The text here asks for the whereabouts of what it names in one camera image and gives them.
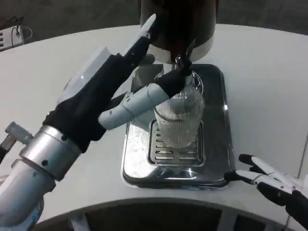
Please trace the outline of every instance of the drip tray grate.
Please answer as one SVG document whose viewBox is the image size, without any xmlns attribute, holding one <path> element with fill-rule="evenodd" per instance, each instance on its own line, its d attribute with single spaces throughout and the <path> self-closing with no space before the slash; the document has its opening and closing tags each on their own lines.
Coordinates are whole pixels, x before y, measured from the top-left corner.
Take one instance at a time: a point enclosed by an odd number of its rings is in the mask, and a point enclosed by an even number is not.
<svg viewBox="0 0 308 231">
<path fill-rule="evenodd" d="M 153 165 L 171 166 L 199 166 L 205 161 L 202 137 L 202 123 L 200 123 L 196 139 L 187 147 L 171 148 L 161 139 L 161 131 L 156 120 L 151 122 L 149 161 Z"/>
</svg>

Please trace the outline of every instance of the gray floor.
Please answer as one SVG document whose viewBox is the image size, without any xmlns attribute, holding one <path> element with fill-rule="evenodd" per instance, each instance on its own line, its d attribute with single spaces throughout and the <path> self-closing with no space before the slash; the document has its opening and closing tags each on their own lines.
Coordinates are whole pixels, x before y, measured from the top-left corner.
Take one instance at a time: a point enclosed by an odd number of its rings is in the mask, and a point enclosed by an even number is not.
<svg viewBox="0 0 308 231">
<path fill-rule="evenodd" d="M 137 0 L 0 0 L 0 25 L 13 15 L 25 16 L 30 41 L 139 23 Z M 308 0 L 220 0 L 218 23 L 308 35 Z"/>
</svg>

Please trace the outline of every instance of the white table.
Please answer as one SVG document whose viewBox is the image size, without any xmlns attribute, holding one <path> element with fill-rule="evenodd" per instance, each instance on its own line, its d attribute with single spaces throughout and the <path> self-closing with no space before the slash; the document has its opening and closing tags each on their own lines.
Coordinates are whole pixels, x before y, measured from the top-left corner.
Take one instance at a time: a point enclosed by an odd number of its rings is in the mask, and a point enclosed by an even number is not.
<svg viewBox="0 0 308 231">
<path fill-rule="evenodd" d="M 107 28 L 52 38 L 0 53 L 0 129 L 16 121 L 35 133 L 66 82 L 100 45 L 123 51 L 138 26 Z M 235 159 L 241 153 L 263 158 L 296 176 L 306 140 L 308 37 L 287 32 L 217 25 L 214 45 L 198 63 L 225 74 Z M 128 90 L 131 78 L 118 90 Z M 223 191 L 154 190 L 128 187 L 121 179 L 125 125 L 91 144 L 65 179 L 45 196 L 40 222 L 76 209 L 129 198 L 187 198 L 230 206 L 287 222 L 285 210 L 253 186 L 236 182 Z M 3 140 L 5 133 L 0 133 Z M 0 166 L 8 174 L 22 145 Z M 237 168 L 246 166 L 236 162 Z"/>
</svg>

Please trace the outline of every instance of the white device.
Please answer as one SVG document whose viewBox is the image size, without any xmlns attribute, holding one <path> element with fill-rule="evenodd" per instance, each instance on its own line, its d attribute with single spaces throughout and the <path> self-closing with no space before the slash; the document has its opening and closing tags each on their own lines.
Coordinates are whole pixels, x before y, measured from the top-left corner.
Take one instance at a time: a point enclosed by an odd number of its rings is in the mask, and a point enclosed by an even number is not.
<svg viewBox="0 0 308 231">
<path fill-rule="evenodd" d="M 23 30 L 21 29 L 21 26 L 19 26 L 18 29 L 17 26 L 12 26 L 0 30 L 0 51 L 21 46 L 24 42 Z"/>
</svg>

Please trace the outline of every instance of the glass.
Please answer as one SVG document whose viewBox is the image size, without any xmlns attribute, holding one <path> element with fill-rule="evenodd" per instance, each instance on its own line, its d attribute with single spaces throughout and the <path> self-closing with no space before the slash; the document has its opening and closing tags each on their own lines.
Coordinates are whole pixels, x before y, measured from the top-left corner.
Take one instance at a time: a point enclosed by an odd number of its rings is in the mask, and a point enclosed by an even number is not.
<svg viewBox="0 0 308 231">
<path fill-rule="evenodd" d="M 162 140 L 172 148 L 184 148 L 195 141 L 204 107 L 202 94 L 192 86 L 156 106 Z"/>
</svg>

